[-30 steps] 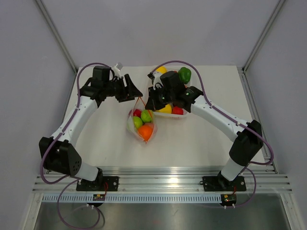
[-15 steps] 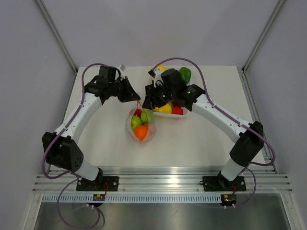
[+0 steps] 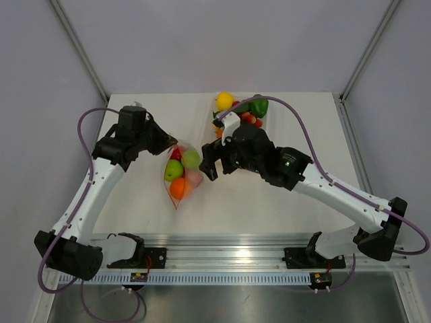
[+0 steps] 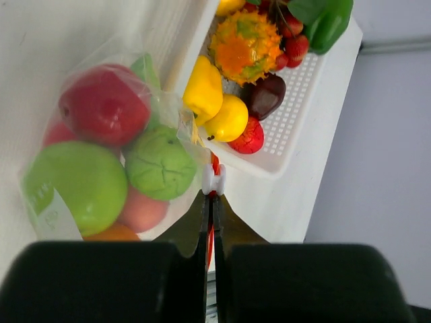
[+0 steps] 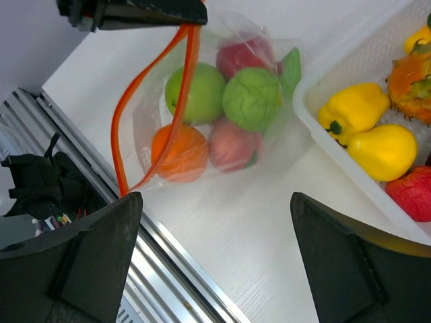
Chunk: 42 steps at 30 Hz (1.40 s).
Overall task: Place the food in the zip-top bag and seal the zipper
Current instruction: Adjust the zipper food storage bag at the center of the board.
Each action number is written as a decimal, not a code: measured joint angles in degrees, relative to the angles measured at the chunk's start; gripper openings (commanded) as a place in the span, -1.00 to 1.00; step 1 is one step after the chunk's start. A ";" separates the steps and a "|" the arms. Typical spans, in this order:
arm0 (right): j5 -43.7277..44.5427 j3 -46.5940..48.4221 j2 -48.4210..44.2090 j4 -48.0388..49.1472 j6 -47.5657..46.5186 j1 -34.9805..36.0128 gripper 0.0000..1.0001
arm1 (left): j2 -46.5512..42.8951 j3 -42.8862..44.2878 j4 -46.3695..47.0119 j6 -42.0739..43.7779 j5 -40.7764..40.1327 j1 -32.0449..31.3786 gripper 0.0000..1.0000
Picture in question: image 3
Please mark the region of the green apple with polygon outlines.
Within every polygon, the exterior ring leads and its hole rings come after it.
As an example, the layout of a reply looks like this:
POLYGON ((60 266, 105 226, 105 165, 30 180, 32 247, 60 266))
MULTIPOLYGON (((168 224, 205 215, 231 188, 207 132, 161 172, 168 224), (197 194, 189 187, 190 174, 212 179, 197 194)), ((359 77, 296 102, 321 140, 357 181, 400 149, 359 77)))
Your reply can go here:
POLYGON ((166 164, 164 179, 167 182, 172 182, 177 178, 182 178, 184 175, 184 172, 185 171, 181 162, 174 159, 169 159, 166 164))

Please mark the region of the green lime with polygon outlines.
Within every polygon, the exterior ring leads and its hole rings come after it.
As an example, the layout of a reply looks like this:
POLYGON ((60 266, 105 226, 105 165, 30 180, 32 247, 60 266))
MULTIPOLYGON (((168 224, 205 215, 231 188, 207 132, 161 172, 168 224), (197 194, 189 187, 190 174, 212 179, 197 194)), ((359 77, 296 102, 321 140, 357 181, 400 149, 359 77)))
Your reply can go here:
POLYGON ((188 149, 183 152, 181 163, 186 169, 198 169, 201 164, 201 158, 197 151, 188 149))

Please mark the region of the pink peach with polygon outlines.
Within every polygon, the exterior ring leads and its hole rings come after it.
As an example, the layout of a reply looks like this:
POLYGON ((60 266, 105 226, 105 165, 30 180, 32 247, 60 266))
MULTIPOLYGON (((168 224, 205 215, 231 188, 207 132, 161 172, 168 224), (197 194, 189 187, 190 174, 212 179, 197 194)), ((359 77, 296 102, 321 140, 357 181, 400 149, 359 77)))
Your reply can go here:
POLYGON ((193 188, 199 187, 203 181, 203 175, 199 170, 187 169, 185 172, 185 177, 193 188))

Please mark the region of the clear zip top bag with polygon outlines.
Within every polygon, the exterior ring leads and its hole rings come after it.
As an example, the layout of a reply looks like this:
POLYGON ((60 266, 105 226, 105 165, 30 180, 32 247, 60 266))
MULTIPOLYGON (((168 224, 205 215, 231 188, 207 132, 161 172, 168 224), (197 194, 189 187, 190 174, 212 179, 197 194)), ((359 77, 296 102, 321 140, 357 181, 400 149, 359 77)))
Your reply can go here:
POLYGON ((201 162, 198 150, 185 140, 166 152, 162 183, 176 211, 203 183, 203 173, 199 170, 201 162))

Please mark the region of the orange fruit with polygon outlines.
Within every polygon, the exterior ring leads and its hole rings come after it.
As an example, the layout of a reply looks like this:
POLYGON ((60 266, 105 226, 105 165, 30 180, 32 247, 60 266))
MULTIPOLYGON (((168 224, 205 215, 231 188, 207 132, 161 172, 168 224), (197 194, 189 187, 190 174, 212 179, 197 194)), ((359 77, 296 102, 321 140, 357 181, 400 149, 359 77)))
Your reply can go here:
POLYGON ((193 192, 193 186, 186 178, 177 178, 170 184, 170 196, 176 200, 186 199, 193 192))

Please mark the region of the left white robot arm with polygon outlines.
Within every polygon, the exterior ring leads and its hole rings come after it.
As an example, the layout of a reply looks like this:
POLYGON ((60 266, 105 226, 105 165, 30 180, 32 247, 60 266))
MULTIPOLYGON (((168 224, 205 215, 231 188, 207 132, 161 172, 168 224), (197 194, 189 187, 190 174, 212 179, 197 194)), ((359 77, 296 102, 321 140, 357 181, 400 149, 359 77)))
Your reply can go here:
POLYGON ((118 119, 93 150, 84 148, 88 172, 76 195, 48 231, 39 231, 34 245, 42 257, 38 274, 44 267, 89 281, 101 266, 123 260, 131 268, 145 261, 145 248, 140 238, 119 234, 90 243, 94 226, 113 188, 142 151, 160 155, 177 140, 162 130, 153 116, 140 106, 125 106, 117 111, 118 119))

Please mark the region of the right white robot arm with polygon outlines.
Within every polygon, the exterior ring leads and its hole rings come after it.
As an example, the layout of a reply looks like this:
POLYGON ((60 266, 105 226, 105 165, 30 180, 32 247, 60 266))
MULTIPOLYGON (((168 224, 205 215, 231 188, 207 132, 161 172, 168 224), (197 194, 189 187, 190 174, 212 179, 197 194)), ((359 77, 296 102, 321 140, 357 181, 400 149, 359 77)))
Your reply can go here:
POLYGON ((286 256, 298 268, 324 268, 338 256, 361 252, 390 261, 407 203, 372 197, 354 187, 342 189, 326 179, 317 162, 293 147, 277 147, 267 133, 243 125, 226 140, 217 139, 202 148, 199 169, 211 180, 218 177, 215 163, 221 161, 224 174, 237 169, 260 175, 268 184, 304 194, 331 207, 354 222, 345 229, 314 233, 307 246, 286 256))

